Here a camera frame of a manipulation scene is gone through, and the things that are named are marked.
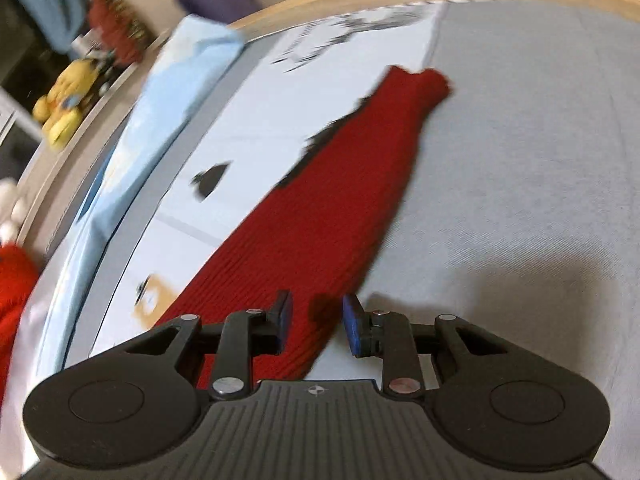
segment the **yellow stuffed animal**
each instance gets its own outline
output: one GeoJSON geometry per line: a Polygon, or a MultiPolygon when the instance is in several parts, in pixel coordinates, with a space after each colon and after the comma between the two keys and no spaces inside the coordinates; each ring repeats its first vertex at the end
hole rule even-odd
{"type": "Polygon", "coordinates": [[[95,59],[76,60],[58,76],[49,94],[36,102],[33,117],[43,124],[42,130],[53,148],[63,149],[80,127],[82,112],[78,105],[99,73],[95,59]]]}

